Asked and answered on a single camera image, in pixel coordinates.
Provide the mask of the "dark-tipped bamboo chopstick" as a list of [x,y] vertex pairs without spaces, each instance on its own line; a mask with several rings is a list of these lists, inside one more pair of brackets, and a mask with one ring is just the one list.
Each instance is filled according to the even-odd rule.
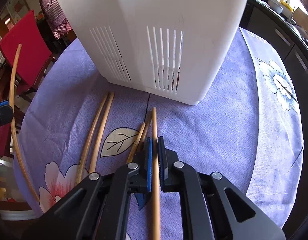
[[148,129],[150,127],[150,123],[152,121],[152,112],[149,112],[147,113],[146,115],[146,119],[145,119],[145,127],[144,127],[144,130],[143,130],[143,133],[142,133],[142,136],[140,138],[140,142],[138,144],[138,148],[137,148],[137,153],[138,152],[141,152],[142,149],[143,149],[143,146],[144,146],[144,141],[147,137],[147,132],[148,132]]

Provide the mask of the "red-covered wooden chair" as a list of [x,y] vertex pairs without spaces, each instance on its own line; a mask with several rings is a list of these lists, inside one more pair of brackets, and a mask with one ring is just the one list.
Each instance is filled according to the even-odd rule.
[[38,30],[33,10],[22,17],[0,41],[0,51],[10,65],[14,62],[19,44],[22,48],[16,74],[20,82],[16,94],[31,102],[28,94],[37,91],[46,76],[47,67],[56,61]]

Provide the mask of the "purple checkered apron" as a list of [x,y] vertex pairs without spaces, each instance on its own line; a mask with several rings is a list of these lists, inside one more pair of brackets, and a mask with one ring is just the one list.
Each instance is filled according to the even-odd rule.
[[72,30],[57,0],[39,0],[39,3],[55,38],[59,39]]

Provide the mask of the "dark counter cabinets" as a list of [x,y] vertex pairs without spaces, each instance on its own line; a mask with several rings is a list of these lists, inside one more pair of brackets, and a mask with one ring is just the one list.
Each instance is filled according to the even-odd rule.
[[308,82],[308,46],[296,29],[261,0],[247,0],[240,27],[266,40],[281,60],[295,61],[298,67],[287,67],[292,78]]

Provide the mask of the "wooden cutting board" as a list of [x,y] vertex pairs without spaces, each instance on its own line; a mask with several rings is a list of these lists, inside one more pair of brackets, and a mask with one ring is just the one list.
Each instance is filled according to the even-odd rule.
[[308,32],[308,15],[305,14],[300,8],[297,8],[293,14],[294,21],[303,27]]

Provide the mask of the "white bowl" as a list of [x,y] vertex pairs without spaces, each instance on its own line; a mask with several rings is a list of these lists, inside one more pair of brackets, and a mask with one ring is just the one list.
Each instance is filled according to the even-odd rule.
[[281,7],[281,5],[274,0],[268,0],[268,5],[270,9],[275,11],[277,14],[281,14],[283,12],[283,7]]

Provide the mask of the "white plastic utensil holder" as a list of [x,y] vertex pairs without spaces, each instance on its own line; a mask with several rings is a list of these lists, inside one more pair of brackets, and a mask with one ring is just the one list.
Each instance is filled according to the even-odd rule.
[[108,82],[188,105],[209,90],[247,0],[57,0]]

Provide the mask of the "purple floral tablecloth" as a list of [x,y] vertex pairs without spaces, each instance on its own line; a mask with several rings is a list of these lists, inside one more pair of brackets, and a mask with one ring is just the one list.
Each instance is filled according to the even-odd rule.
[[59,57],[30,104],[18,141],[31,195],[20,170],[17,184],[39,215],[25,239],[73,239],[78,201],[66,215],[52,207],[74,186],[83,146],[106,92],[114,100],[96,171],[101,178],[125,165],[138,130],[157,111],[165,147],[197,172],[219,172],[277,226],[293,208],[304,139],[298,98],[276,50],[239,28],[205,98],[188,106],[108,83],[79,40]]

